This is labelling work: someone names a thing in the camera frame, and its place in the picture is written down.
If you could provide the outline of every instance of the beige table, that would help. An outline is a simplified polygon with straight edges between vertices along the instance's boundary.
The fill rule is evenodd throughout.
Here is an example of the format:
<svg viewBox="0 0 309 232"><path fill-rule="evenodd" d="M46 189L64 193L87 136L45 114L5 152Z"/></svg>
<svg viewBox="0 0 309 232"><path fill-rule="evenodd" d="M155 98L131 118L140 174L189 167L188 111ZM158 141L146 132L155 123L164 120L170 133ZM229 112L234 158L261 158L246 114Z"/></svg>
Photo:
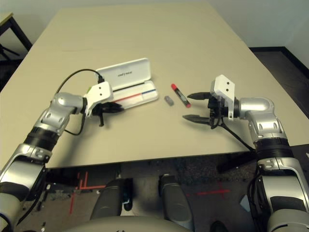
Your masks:
<svg viewBox="0 0 309 232"><path fill-rule="evenodd" d="M147 57L159 100L122 114L87 120L81 136L64 133L48 167L63 167L239 152L246 149L221 128L190 123L186 114L208 115L206 102L187 109L172 91L208 91L224 74L236 96L272 99L291 145L309 143L309 122L293 100L207 3L163 3L63 9L34 44L0 94L1 167L22 143L55 90L71 72ZM80 74L63 90L83 95L96 83ZM175 102L168 106L164 96ZM69 130L78 131L79 116ZM252 145L246 121L230 124Z"/></svg>
<svg viewBox="0 0 309 232"><path fill-rule="evenodd" d="M6 23L13 16L12 12L0 13L0 26Z"/></svg>

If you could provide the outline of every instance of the small gray eraser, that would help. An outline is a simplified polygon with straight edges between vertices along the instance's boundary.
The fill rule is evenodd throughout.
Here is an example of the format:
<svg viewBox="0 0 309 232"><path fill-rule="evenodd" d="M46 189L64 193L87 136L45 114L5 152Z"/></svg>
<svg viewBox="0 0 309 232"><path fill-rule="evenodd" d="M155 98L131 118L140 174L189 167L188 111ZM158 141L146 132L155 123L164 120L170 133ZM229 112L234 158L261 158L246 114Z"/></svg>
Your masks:
<svg viewBox="0 0 309 232"><path fill-rule="evenodd" d="M250 212L250 205L249 205L249 200L248 196L244 195L243 198L240 201L240 205L247 211Z"/></svg>
<svg viewBox="0 0 309 232"><path fill-rule="evenodd" d="M168 95L164 97L164 100L169 104L169 106L172 106L174 104L174 101Z"/></svg>

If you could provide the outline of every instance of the red marker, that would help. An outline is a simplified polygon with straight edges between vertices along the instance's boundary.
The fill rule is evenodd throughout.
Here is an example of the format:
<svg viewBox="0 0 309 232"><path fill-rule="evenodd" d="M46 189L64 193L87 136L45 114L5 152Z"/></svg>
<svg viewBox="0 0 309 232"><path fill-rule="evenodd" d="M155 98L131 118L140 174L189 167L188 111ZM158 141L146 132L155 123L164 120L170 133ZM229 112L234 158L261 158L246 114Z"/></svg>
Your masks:
<svg viewBox="0 0 309 232"><path fill-rule="evenodd" d="M185 107L190 108L191 104L190 102L187 100L187 98L180 92L180 90L177 88L177 86L175 84L172 84L172 89L175 91L175 93L178 95L178 97L180 98L180 100L182 100L182 102L184 103Z"/></svg>

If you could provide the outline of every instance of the white wall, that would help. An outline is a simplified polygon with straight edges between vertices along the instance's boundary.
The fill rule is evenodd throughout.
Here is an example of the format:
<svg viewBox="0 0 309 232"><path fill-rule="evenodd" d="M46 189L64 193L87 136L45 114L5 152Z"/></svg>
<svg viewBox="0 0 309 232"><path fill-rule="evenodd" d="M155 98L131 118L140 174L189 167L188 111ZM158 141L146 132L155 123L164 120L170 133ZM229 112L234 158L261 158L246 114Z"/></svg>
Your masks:
<svg viewBox="0 0 309 232"><path fill-rule="evenodd" d="M164 0L0 0L0 12L12 11L25 34L35 42L63 7L162 2ZM308 0L208 0L250 47L284 46L309 11ZM0 43L26 53L11 31Z"/></svg>
<svg viewBox="0 0 309 232"><path fill-rule="evenodd" d="M307 18L286 43L286 48L309 68L309 12Z"/></svg>

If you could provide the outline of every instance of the black cable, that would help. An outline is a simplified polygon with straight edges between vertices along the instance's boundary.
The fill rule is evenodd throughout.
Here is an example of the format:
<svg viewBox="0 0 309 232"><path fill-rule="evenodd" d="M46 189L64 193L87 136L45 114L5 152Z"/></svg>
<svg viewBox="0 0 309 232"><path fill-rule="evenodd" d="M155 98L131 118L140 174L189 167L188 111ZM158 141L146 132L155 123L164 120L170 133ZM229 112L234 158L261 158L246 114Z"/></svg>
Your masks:
<svg viewBox="0 0 309 232"><path fill-rule="evenodd" d="M98 73L97 71L93 70L93 69L80 69L80 70L77 70L75 72L73 72L71 75L69 75L62 83L61 85L59 86L59 88L57 89L56 93L59 93L59 91L61 90L61 88L64 86L64 84L71 78L73 77L75 74L77 73L80 73L80 72L83 72L83 71L91 71L91 72L94 72L98 75L98 82L101 83L101 82L104 82L104 79L103 77L101 76L100 73Z"/></svg>
<svg viewBox="0 0 309 232"><path fill-rule="evenodd" d="M216 125L211 126L211 129L215 129L217 126L219 126L220 120L221 120L221 101L218 101L218 120L217 120Z"/></svg>
<svg viewBox="0 0 309 232"><path fill-rule="evenodd" d="M91 71L91 72L94 72L98 75L98 83L101 83L101 82L104 82L104 78L102 77L102 75L100 73L98 73L97 71L93 70L93 69L80 69L80 70L77 70L75 72L73 72L72 74L70 74L62 83L61 85L59 86L59 88L57 89L56 93L59 93L59 91L61 90L61 88L64 86L64 84L71 78L73 77L75 74L77 73L80 73L80 72L83 72L83 71ZM71 135L80 135L83 131L83 128L84 128L84 123L85 123L85 114L83 114L83 117L82 117L82 122L81 122L81 128L79 130L78 133L74 133L74 132L71 132L69 130L64 130L65 132L71 134Z"/></svg>
<svg viewBox="0 0 309 232"><path fill-rule="evenodd" d="M220 127L226 129L228 132L230 132L236 139L238 139L246 148L249 149L249 151L255 151L252 147L250 147L248 144L246 144L236 133L234 133L227 125L224 123L223 118L221 119L222 123L219 125Z"/></svg>
<svg viewBox="0 0 309 232"><path fill-rule="evenodd" d="M71 131L69 131L69 130L64 130L64 131L67 132L67 133L69 133L69 134L71 134L71 135L80 135L80 134L82 133L82 131L83 131L83 128L84 128L85 119L86 119L86 113L83 113L81 128L80 128L80 130L79 130L78 133L73 133L73 132L71 132Z"/></svg>
<svg viewBox="0 0 309 232"><path fill-rule="evenodd" d="M45 184L42 184L42 189L40 190L40 192L38 193L38 197L34 200L33 204L31 205L31 207L27 210L27 212L18 220L18 224L20 224L28 215L29 213L33 210L33 208L35 207L35 205L38 203L40 197L41 197L41 194L44 190L44 187L45 187Z"/></svg>

